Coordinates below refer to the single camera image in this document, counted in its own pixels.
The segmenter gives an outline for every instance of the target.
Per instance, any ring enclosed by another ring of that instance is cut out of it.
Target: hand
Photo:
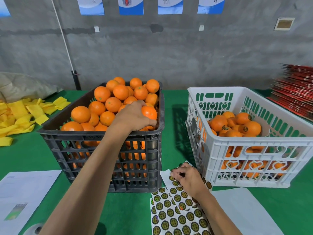
[[[171,176],[178,180],[187,194],[196,200],[198,200],[199,195],[208,192],[197,169],[190,166],[187,162],[173,169]]]
[[[141,130],[145,126],[156,126],[156,120],[145,117],[141,112],[141,107],[146,106],[144,101],[136,101],[126,105],[119,113],[116,114],[112,125],[123,125],[123,128],[129,133]]]

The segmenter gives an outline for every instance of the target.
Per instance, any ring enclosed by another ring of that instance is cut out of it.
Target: black pole
[[[73,76],[73,79],[74,79],[76,90],[81,90],[76,70],[74,70],[74,72],[73,71],[71,71],[71,72],[72,72],[72,76]]]

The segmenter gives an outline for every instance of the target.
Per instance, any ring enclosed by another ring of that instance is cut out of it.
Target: black plastic crate
[[[71,121],[71,111],[77,106],[86,106],[94,101],[94,90],[84,94],[46,121],[38,132],[46,141],[61,169],[72,183],[96,146],[84,141],[101,141],[101,131],[61,131],[61,126]],[[162,130],[164,129],[164,95],[162,83],[156,93],[159,96],[158,124],[154,131],[134,131],[127,137],[130,149],[123,144],[115,164],[109,192],[154,192],[161,187],[162,179]]]

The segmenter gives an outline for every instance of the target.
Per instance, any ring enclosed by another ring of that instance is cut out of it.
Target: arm
[[[41,235],[94,234],[109,189],[114,165],[128,135],[156,121],[143,116],[143,101],[127,105],[108,127],[80,173],[54,209]]]
[[[184,163],[172,171],[171,176],[182,184],[187,194],[199,202],[215,235],[242,235],[215,197],[208,191],[197,169]]]

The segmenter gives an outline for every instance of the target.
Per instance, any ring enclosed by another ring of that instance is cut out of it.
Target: paper document
[[[10,172],[0,181],[0,235],[18,235],[61,171]]]
[[[247,188],[218,190],[212,194],[243,235],[284,235]]]

